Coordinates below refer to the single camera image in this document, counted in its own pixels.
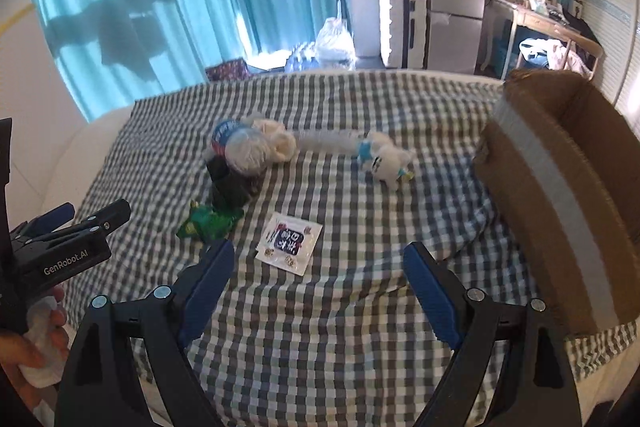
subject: bed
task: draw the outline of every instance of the bed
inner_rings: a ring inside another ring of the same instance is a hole
[[[478,76],[316,71],[196,86],[105,115],[62,156],[43,206],[71,201],[84,217],[117,197],[132,205],[131,222],[110,236],[112,259],[67,284],[70,327],[97,293],[141,298],[197,259],[200,245],[174,233],[189,201],[207,198],[202,152],[216,120],[258,110],[292,129],[382,130],[417,151],[415,180],[397,192],[344,156],[308,152],[267,172],[230,237],[238,272],[188,359],[228,425],[412,425],[450,354],[402,275],[401,247],[422,241],[465,286],[496,300],[537,295],[471,168],[500,92],[499,82]],[[324,225],[303,278],[255,259],[272,212]],[[633,377],[637,327],[566,343],[583,422]],[[486,413],[502,349],[469,425]],[[139,343],[134,352],[151,409],[166,415]]]

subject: green snack bag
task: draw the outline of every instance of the green snack bag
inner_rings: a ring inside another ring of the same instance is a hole
[[[181,239],[191,237],[203,243],[224,239],[244,216],[244,210],[214,210],[212,206],[191,201],[189,218],[180,226],[176,235]]]

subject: cardboard box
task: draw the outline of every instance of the cardboard box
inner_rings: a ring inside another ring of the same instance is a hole
[[[565,333],[636,320],[640,142],[596,87],[514,71],[474,163]]]

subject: finger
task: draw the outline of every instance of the finger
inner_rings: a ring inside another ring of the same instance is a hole
[[[45,360],[38,348],[13,331],[0,330],[0,346],[0,362],[4,364],[44,367]]]
[[[33,387],[29,382],[24,379],[20,369],[17,365],[2,365],[4,372],[6,373],[12,386],[26,404],[26,406],[33,410],[41,402],[42,397],[40,392]]]
[[[50,321],[54,326],[64,326],[66,324],[65,309],[62,306],[58,306],[57,310],[52,310]]]
[[[66,349],[69,345],[69,335],[66,334],[63,328],[55,328],[49,333],[49,336],[51,338],[51,344],[60,351]]]
[[[62,286],[53,286],[53,296],[56,298],[56,302],[62,302],[65,298],[65,291]]]

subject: blue label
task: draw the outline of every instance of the blue label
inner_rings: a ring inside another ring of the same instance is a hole
[[[223,155],[229,138],[239,129],[247,128],[248,126],[238,120],[225,120],[220,122],[213,130],[213,136],[211,137],[213,150],[217,154]]]

